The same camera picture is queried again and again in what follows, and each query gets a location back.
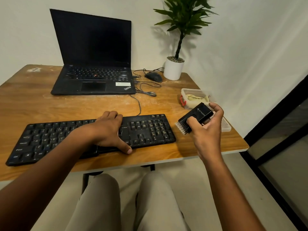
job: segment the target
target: white pot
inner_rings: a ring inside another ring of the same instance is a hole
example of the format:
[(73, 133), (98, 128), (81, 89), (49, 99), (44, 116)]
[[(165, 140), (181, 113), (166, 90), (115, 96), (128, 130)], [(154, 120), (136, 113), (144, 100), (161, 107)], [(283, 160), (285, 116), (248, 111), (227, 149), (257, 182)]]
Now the white pot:
[(164, 77), (170, 80), (178, 80), (181, 76), (184, 62), (172, 62), (167, 59), (164, 69)]

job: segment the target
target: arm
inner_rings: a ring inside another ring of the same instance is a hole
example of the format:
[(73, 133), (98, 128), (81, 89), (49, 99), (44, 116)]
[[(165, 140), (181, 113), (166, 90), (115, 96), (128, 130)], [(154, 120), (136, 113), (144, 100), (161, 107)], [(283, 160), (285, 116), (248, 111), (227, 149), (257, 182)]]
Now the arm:
[(211, 190), (223, 231), (265, 231), (231, 172), (223, 161), (220, 150), (222, 108), (214, 103), (216, 112), (205, 125), (194, 117), (187, 123), (193, 133), (194, 144), (209, 177)]
[(118, 137), (122, 115), (104, 112), (95, 123), (72, 131), (55, 149), (0, 191), (1, 230), (30, 230), (81, 154), (92, 144), (130, 154)]

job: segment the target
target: beige pants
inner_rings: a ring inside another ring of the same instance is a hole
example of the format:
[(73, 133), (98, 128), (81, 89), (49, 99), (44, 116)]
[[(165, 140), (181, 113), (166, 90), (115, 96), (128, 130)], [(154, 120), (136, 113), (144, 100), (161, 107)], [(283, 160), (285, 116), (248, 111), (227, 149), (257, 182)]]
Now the beige pants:
[[(141, 181), (134, 230), (189, 231), (170, 185), (156, 171)], [(66, 231), (121, 231), (120, 190), (108, 174), (92, 180), (80, 197)]]

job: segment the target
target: laptop touchpad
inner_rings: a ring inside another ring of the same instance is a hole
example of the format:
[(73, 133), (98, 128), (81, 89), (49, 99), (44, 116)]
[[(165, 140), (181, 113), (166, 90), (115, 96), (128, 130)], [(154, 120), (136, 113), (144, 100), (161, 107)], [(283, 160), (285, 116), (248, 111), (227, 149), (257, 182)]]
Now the laptop touchpad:
[(81, 91), (82, 92), (106, 91), (106, 83), (105, 82), (83, 82)]

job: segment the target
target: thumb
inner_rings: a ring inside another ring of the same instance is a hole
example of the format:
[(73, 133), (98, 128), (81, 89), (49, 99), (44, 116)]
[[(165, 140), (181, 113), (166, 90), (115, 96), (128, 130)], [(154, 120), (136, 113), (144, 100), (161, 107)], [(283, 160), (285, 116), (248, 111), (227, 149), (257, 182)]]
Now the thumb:
[(132, 148), (127, 143), (125, 143), (123, 140), (121, 140), (120, 138), (119, 138), (117, 146), (115, 146), (115, 147), (119, 148), (125, 154), (131, 154), (132, 151), (133, 151)]
[(189, 117), (186, 122), (193, 132), (197, 129), (202, 128), (202, 125), (193, 116)]

